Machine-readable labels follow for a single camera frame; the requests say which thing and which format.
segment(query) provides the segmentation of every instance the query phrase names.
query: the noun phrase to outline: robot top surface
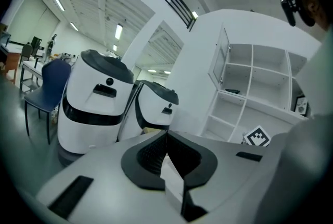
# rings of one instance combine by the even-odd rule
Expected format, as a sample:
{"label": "robot top surface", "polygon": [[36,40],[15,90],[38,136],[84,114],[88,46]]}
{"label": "robot top surface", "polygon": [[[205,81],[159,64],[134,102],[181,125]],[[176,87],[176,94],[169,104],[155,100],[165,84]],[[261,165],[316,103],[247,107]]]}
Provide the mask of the robot top surface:
{"label": "robot top surface", "polygon": [[116,58],[103,56],[96,50],[81,53],[82,60],[90,67],[110,77],[126,83],[134,83],[133,73],[127,66]]}

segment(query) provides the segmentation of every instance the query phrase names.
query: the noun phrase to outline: black monitor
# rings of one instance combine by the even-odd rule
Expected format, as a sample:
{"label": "black monitor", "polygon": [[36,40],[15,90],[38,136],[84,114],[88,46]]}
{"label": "black monitor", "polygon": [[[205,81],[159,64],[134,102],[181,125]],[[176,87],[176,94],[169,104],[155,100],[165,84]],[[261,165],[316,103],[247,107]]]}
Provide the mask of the black monitor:
{"label": "black monitor", "polygon": [[32,46],[32,53],[31,56],[35,57],[38,49],[40,48],[42,39],[39,39],[37,37],[34,37],[31,41],[31,46]]}

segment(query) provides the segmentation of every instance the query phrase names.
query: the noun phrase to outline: white shelf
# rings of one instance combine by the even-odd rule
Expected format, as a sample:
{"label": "white shelf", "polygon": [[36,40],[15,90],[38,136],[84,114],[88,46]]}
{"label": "white shelf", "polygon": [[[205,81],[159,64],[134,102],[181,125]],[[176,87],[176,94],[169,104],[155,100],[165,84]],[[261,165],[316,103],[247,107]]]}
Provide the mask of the white shelf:
{"label": "white shelf", "polygon": [[[237,130],[239,131],[251,131],[258,125],[260,125],[270,137],[273,137],[274,135],[288,132],[293,126],[293,124],[291,123],[285,122],[279,118],[269,115],[266,112],[253,109],[252,107],[249,107],[247,105],[244,108],[242,117],[237,126]],[[234,134],[235,140],[239,140],[240,136],[241,134],[239,133]]]}
{"label": "white shelf", "polygon": [[289,77],[272,70],[254,67],[249,98],[288,110]]}
{"label": "white shelf", "polygon": [[216,141],[226,142],[225,139],[223,139],[223,138],[221,138],[221,137],[215,135],[214,133],[212,133],[212,132],[210,132],[210,131],[208,131],[208,130],[206,130],[206,131],[204,132],[204,134],[202,135],[202,137],[207,138],[207,139],[211,139],[211,140],[216,140]]}
{"label": "white shelf", "polygon": [[254,45],[253,65],[273,71],[289,74],[286,51],[278,48]]}
{"label": "white shelf", "polygon": [[228,92],[226,90],[221,90],[221,91],[218,91],[219,93],[223,93],[223,94],[226,94],[226,95],[232,95],[232,96],[235,96],[239,99],[242,99],[242,100],[245,100],[246,97],[244,95],[241,95],[241,94],[236,94],[236,93],[231,93],[231,92]]}
{"label": "white shelf", "polygon": [[298,114],[295,114],[294,112],[290,112],[288,110],[282,110],[278,107],[271,106],[269,104],[262,103],[261,101],[248,98],[246,101],[246,107],[253,108],[255,110],[258,110],[260,112],[263,112],[267,115],[270,115],[274,118],[280,119],[283,122],[287,122],[291,125],[295,125],[301,120],[304,120],[304,118]]}
{"label": "white shelf", "polygon": [[251,66],[252,45],[251,44],[230,44],[228,62],[234,64]]}
{"label": "white shelf", "polygon": [[[229,46],[231,51],[223,63],[223,73],[221,65],[215,66],[219,68],[219,75],[223,75],[222,85],[216,76],[214,84],[218,92],[206,114],[202,133],[206,138],[241,143],[243,133],[258,125],[274,136],[288,132],[306,119],[293,112],[296,99],[302,94],[295,76],[306,63],[305,57],[268,46]],[[240,93],[233,94],[225,89]]]}
{"label": "white shelf", "polygon": [[240,95],[246,95],[251,75],[251,67],[226,64],[222,89],[240,90]]}
{"label": "white shelf", "polygon": [[206,129],[203,131],[204,134],[212,134],[220,141],[227,141],[231,136],[234,128],[230,124],[225,124],[223,122],[217,121],[211,116],[208,117]]}
{"label": "white shelf", "polygon": [[209,117],[212,118],[212,119],[214,119],[214,120],[217,121],[217,122],[220,122],[220,123],[223,124],[223,125],[227,125],[227,126],[229,126],[229,127],[231,127],[231,128],[234,128],[234,127],[235,127],[234,124],[231,124],[231,123],[229,123],[228,121],[223,120],[222,118],[216,117],[216,116],[214,116],[214,115],[210,115]]}
{"label": "white shelf", "polygon": [[289,60],[290,60],[290,68],[291,68],[291,75],[295,77],[298,72],[304,67],[306,64],[307,59],[303,56],[296,55],[293,53],[289,54]]}
{"label": "white shelf", "polygon": [[212,116],[235,125],[244,102],[244,99],[236,95],[218,92]]}

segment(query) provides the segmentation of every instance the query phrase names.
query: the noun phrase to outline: gray floor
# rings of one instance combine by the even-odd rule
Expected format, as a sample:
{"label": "gray floor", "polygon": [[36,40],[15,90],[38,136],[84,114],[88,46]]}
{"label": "gray floor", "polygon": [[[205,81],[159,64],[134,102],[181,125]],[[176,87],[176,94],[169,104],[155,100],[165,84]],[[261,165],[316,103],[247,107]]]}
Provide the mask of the gray floor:
{"label": "gray floor", "polygon": [[13,183],[36,195],[40,187],[63,169],[57,157],[57,127],[50,124],[47,144],[46,116],[28,106],[30,137],[25,129],[24,99],[20,90],[0,74],[0,154]]}

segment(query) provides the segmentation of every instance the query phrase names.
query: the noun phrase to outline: desk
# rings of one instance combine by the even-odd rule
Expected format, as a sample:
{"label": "desk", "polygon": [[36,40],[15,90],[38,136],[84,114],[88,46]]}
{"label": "desk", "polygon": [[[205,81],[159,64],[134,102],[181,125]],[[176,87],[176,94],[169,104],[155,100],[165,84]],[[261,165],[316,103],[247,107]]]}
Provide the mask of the desk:
{"label": "desk", "polygon": [[[6,47],[5,47],[4,43],[1,44],[1,51],[5,55],[7,55],[8,53],[21,54],[22,53],[22,48],[23,48],[22,45],[18,45],[18,44],[15,44],[15,43],[8,43]],[[37,53],[36,53],[36,57],[42,57],[43,54],[44,54],[43,50],[38,50]]]}
{"label": "desk", "polygon": [[[33,91],[39,88],[38,79],[42,79],[42,67],[41,63],[36,63],[35,61],[23,61],[22,71],[20,78],[20,90],[22,90],[23,84],[32,89]],[[29,71],[33,76],[37,78],[37,83],[34,83],[31,79],[23,79],[24,71]]]}
{"label": "desk", "polygon": [[[17,65],[20,59],[20,55],[22,53],[22,45],[14,44],[14,43],[8,43],[7,46],[5,47],[5,44],[0,45],[0,51],[2,52],[2,55],[6,56],[2,58],[4,60],[4,64],[6,65],[5,70],[3,73],[6,75],[8,71],[10,70],[15,70],[14,72],[14,78],[11,80],[12,83],[15,84],[16,80],[16,70],[17,70]],[[35,67],[37,65],[37,61],[39,57],[43,56],[43,51],[38,50],[36,53],[36,62],[35,62]]]}

